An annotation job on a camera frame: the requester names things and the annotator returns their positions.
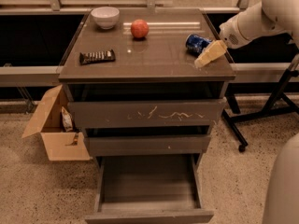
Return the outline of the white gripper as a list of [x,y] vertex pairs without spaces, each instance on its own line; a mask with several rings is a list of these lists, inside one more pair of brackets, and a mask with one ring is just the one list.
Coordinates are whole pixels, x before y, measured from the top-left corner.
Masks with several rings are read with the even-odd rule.
[[220,25],[220,39],[212,41],[198,58],[194,61],[197,68],[217,60],[229,49],[239,49],[246,46],[249,41],[241,34],[238,28],[237,16],[233,16],[228,21]]

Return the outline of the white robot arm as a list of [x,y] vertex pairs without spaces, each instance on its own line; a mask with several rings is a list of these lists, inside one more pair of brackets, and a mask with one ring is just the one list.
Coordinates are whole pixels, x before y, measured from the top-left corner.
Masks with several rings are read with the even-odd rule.
[[[223,23],[221,39],[208,45],[194,64],[203,67],[228,48],[237,49],[261,36],[284,32],[299,46],[299,0],[262,0]],[[287,141],[275,160],[263,224],[299,224],[299,134]]]

